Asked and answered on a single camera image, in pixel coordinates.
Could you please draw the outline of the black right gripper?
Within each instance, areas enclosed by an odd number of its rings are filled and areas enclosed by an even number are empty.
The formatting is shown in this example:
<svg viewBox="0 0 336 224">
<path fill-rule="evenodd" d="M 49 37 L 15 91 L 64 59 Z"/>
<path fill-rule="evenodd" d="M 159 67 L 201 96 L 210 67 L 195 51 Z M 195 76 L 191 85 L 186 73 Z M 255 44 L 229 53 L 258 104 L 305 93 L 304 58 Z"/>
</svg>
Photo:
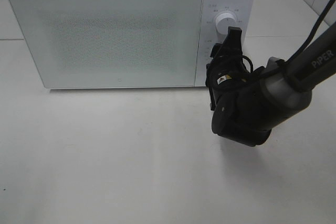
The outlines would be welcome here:
<svg viewBox="0 0 336 224">
<path fill-rule="evenodd" d="M 209 91 L 210 110 L 214 111 L 221 96 L 246 83 L 254 71 L 252 61 L 242 53 L 242 30 L 228 27 L 224 42 L 216 43 L 211 61 L 206 65 L 205 85 Z"/>
</svg>

